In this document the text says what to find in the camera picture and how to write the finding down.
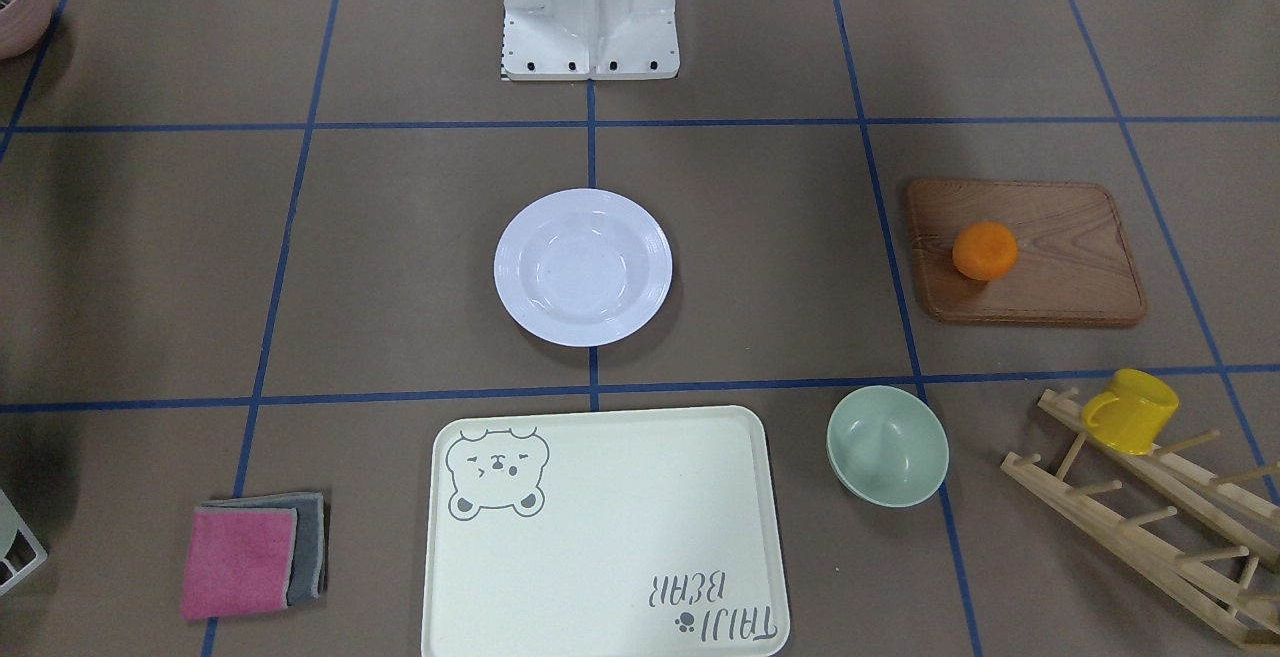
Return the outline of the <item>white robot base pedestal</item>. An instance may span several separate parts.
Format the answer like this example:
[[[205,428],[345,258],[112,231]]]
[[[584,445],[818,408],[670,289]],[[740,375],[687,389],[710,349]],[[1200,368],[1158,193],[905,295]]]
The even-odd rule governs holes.
[[[676,0],[503,0],[500,76],[673,79]]]

